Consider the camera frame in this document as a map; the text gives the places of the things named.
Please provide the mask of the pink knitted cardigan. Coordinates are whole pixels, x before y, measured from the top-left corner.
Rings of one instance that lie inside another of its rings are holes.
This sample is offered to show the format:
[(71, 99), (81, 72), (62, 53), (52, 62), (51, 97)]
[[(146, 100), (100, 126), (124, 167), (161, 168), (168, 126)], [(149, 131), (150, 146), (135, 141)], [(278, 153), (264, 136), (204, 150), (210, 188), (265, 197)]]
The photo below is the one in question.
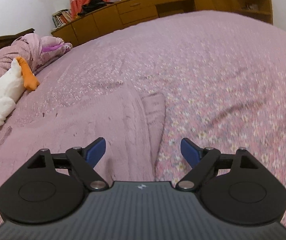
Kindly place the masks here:
[(41, 148), (65, 152), (99, 137), (107, 148), (95, 169), (105, 181), (153, 181), (164, 124), (164, 95), (132, 85), (48, 113), (19, 102), (0, 129), (0, 186)]

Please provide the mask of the white plush goose toy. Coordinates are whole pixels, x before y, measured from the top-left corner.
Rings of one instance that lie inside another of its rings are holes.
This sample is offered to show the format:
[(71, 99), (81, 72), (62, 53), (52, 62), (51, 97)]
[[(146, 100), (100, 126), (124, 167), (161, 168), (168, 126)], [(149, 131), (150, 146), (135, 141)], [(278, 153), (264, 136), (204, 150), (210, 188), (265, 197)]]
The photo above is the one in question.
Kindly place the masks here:
[(40, 85), (27, 61), (19, 56), (12, 60), (10, 69), (0, 77), (0, 126), (16, 108), (16, 103), (26, 91)]

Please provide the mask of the pink floral bedspread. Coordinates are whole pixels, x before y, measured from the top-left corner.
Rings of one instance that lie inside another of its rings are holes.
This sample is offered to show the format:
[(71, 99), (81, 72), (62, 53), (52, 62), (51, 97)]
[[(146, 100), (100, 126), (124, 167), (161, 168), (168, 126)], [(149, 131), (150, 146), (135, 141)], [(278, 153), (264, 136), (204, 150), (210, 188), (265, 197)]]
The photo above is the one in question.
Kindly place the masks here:
[(275, 26), (227, 12), (168, 16), (78, 46), (38, 78), (18, 101), (37, 113), (123, 85), (163, 94), (154, 180), (177, 183), (188, 171), (187, 137), (225, 153), (246, 147), (286, 187), (286, 32)]

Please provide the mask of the rolled pink quilt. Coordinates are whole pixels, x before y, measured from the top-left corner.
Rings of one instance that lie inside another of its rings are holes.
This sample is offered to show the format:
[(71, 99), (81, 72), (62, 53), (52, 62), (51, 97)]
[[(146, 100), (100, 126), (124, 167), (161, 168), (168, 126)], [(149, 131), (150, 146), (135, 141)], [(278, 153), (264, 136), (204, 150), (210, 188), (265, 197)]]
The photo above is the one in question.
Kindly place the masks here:
[(53, 36), (40, 37), (26, 34), (14, 40), (11, 45), (0, 49), (0, 77), (11, 67), (14, 58), (21, 56), (29, 65), (33, 74), (72, 50), (72, 44)]

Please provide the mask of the stack of books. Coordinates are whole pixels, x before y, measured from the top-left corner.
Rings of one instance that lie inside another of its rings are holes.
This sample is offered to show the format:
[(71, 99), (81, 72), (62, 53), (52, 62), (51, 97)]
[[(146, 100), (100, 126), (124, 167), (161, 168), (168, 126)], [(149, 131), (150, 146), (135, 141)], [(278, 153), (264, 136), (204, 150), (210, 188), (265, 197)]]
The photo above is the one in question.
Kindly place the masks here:
[(54, 22), (55, 28), (59, 28), (70, 23), (73, 18), (69, 9), (63, 9), (52, 14), (52, 20)]

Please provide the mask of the wooden cabinet unit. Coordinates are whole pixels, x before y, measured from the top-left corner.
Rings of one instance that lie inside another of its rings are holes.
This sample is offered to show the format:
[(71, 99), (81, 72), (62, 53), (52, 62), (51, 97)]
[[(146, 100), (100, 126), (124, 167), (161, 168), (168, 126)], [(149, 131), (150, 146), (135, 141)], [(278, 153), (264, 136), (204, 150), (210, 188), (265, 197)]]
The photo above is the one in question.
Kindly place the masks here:
[(233, 12), (273, 23), (272, 0), (121, 0), (77, 17), (51, 34), (76, 47), (138, 23), (202, 10)]

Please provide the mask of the black bag on cabinet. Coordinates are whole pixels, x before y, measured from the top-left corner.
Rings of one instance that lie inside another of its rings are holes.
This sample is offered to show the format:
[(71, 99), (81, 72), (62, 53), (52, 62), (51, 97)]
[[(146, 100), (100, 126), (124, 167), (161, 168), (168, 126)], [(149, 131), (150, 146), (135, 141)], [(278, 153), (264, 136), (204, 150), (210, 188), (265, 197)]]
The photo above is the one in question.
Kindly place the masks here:
[(90, 0), (89, 3), (82, 5), (81, 12), (79, 12), (77, 15), (84, 16), (110, 4), (112, 4), (112, 2), (106, 2), (104, 0)]

